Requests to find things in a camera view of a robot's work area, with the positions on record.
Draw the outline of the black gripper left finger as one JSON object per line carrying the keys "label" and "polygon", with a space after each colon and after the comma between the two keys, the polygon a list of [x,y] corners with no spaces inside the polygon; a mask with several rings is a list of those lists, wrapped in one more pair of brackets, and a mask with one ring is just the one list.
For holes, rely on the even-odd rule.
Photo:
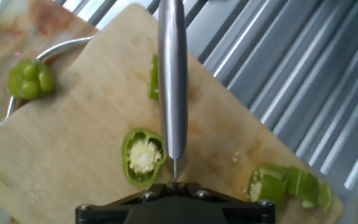
{"label": "black gripper left finger", "polygon": [[132,208],[172,195],[174,189],[174,183],[153,184],[147,190],[137,192],[107,205],[81,204],[75,208],[75,223],[124,223]]}

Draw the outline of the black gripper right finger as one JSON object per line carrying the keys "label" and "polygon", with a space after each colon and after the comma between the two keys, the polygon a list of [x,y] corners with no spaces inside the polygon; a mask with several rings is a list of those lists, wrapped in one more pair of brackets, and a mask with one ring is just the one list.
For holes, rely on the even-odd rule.
{"label": "black gripper right finger", "polygon": [[274,223],[275,203],[262,199],[246,202],[204,188],[198,183],[177,183],[176,203],[184,223]]}

